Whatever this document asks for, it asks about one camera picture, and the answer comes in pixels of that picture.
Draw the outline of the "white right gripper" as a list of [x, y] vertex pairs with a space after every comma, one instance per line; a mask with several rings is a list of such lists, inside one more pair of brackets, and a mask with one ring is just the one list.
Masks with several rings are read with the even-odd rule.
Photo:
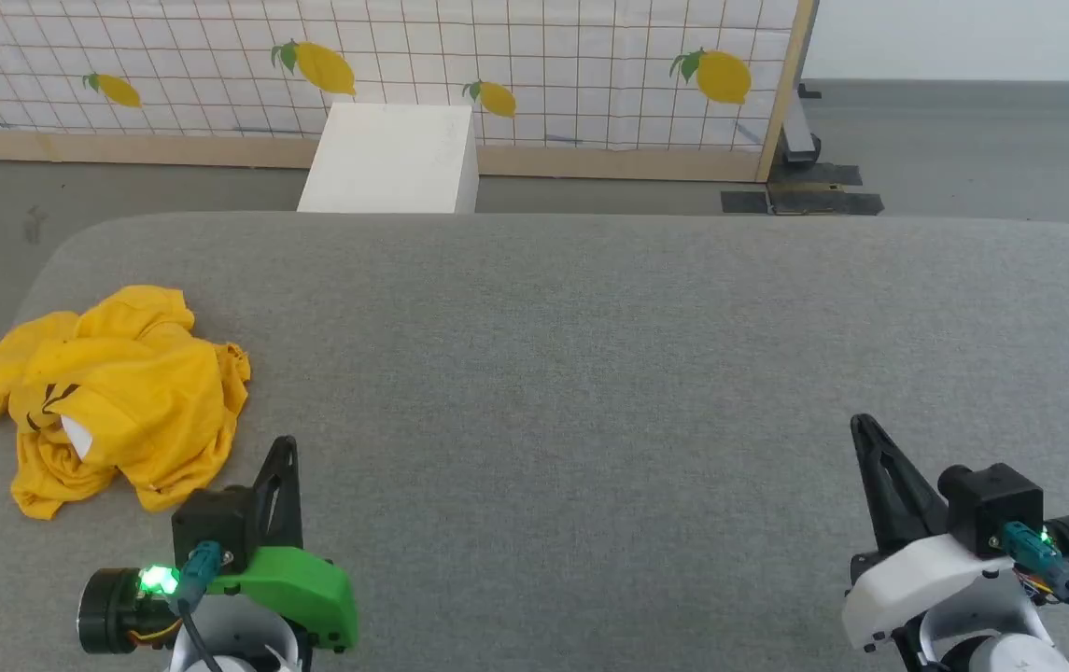
[[877, 550], [893, 554], [864, 571], [846, 596], [847, 642], [863, 648], [878, 632], [897, 639], [909, 623], [920, 653], [958, 637], [1023, 634], [1025, 592], [1012, 558], [979, 558], [944, 535], [947, 502], [887, 429], [868, 413], [852, 416], [850, 426]]

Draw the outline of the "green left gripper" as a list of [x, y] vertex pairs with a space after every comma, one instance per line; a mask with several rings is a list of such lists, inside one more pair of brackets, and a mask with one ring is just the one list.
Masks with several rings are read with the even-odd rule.
[[277, 437], [252, 486], [260, 548], [245, 571], [219, 575], [206, 595], [243, 596], [316, 639], [314, 647], [359, 644], [358, 604], [345, 573], [303, 548], [298, 443]]

